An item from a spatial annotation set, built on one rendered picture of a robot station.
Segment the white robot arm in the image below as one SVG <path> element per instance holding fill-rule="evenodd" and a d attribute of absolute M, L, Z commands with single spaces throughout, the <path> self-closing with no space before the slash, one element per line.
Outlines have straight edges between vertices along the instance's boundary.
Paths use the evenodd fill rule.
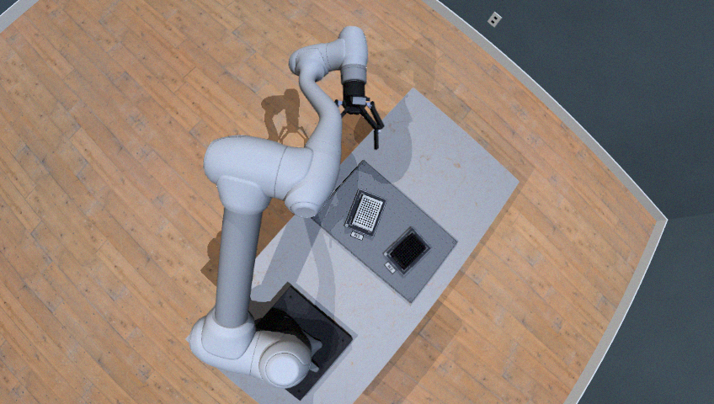
<path fill-rule="evenodd" d="M 319 116 L 304 147 L 245 135 L 215 139 L 208 146 L 203 167 L 216 184 L 224 213 L 216 307 L 189 335 L 192 353 L 204 363 L 280 389 L 299 384 L 309 370 L 318 372 L 311 359 L 321 340 L 288 316 L 282 317 L 276 332 L 256 328 L 248 310 L 258 236 L 272 198 L 283 200 L 290 212 L 303 218 L 317 215 L 329 201 L 340 171 L 342 116 L 316 82 L 340 70 L 342 85 L 366 85 L 367 62 L 366 37 L 356 26 L 344 27 L 333 42 L 305 46 L 290 55 L 289 68 L 299 76 L 300 89 Z"/>

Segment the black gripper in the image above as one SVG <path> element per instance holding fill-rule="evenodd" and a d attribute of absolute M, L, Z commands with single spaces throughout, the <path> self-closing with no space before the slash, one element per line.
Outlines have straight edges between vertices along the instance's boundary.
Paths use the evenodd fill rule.
<path fill-rule="evenodd" d="M 375 102 L 371 101 L 369 103 L 366 103 L 365 105 L 350 104 L 350 95 L 353 94 L 365 96 L 365 84 L 360 81 L 345 82 L 343 84 L 343 101 L 338 101 L 337 99 L 335 99 L 334 103 L 336 103 L 338 107 L 340 105 L 344 107 L 345 110 L 341 113 L 342 118 L 346 115 L 346 113 L 361 114 L 367 120 L 367 122 L 374 129 L 374 150 L 377 150 L 379 149 L 378 134 L 381 133 L 381 129 L 384 128 L 384 124 L 376 110 Z M 370 109 L 375 120 L 373 120 L 367 113 L 367 111 L 365 110 L 365 106 Z"/>

